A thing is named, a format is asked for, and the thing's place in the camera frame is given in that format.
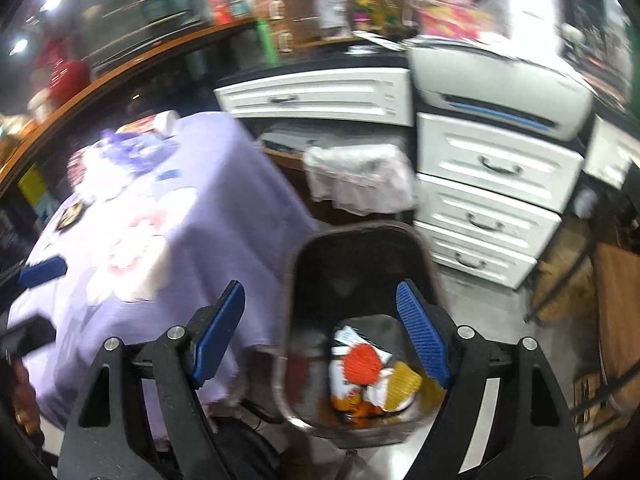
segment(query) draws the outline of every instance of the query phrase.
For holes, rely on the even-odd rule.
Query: ceiling light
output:
[[[59,6],[61,1],[62,0],[47,0],[46,2],[44,2],[44,5],[40,7],[40,12],[43,12],[44,10],[55,9],[57,6]]]
[[[25,48],[27,48],[27,43],[29,43],[27,40],[16,41],[14,48],[9,52],[9,56],[20,54]]]

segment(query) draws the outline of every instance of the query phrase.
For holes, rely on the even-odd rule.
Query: trash can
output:
[[[295,254],[286,283],[286,312],[274,366],[273,396],[295,427],[353,449],[404,441],[436,410],[444,391],[426,378],[402,326],[407,364],[425,380],[410,407],[398,414],[353,421],[334,410],[329,363],[336,325],[344,319],[387,314],[399,319],[396,286],[414,281],[427,301],[445,305],[426,241],[399,222],[364,222],[320,232]]]

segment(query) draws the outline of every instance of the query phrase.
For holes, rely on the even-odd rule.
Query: flower pattern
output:
[[[183,187],[158,202],[142,197],[124,228],[94,253],[94,274],[86,286],[89,306],[111,294],[127,303],[153,301],[170,283],[171,249],[166,233],[179,225],[196,201],[196,190]]]

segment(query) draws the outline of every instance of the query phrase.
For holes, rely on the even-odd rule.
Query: wooden shelf edge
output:
[[[58,121],[62,120],[68,113],[70,113],[75,106],[79,105],[80,103],[82,103],[82,101],[89,98],[92,94],[94,94],[94,92],[103,88],[107,83],[124,75],[128,71],[139,67],[140,65],[144,65],[150,62],[153,58],[160,56],[161,54],[164,54],[165,52],[173,48],[191,43],[192,41],[200,40],[201,38],[205,38],[212,34],[223,32],[224,30],[229,30],[236,27],[244,27],[245,25],[255,23],[255,21],[256,19],[253,16],[248,18],[240,18],[231,23],[227,23],[226,25],[212,25],[211,27],[206,27],[201,30],[197,30],[196,32],[192,32],[191,34],[185,34],[184,36],[180,36],[179,38],[174,38],[173,40],[153,47],[140,56],[124,62],[122,65],[114,68],[102,77],[96,79],[81,92],[69,99],[69,101],[58,108],[58,110],[53,112],[53,114],[51,114],[30,136],[24,139],[23,142],[15,149],[4,166],[0,168],[0,196],[4,195],[4,192],[17,177],[17,173],[26,166],[26,163],[21,163],[21,159],[31,151],[31,149],[34,147],[34,144],[42,140],[46,136],[47,131],[50,130],[50,128]]]

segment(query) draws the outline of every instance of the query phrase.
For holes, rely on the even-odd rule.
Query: purple tablecloth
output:
[[[247,348],[273,346],[282,322],[286,259],[315,228],[302,202],[239,121],[217,112],[179,122],[177,151],[119,196],[96,202],[63,233],[47,225],[30,261],[54,254],[65,277],[21,295],[9,325],[40,313],[57,329],[55,345],[26,357],[46,418],[63,427],[100,345],[158,338],[213,304],[230,280],[246,307],[203,403],[225,399]],[[152,433],[164,435],[153,384],[145,381]]]

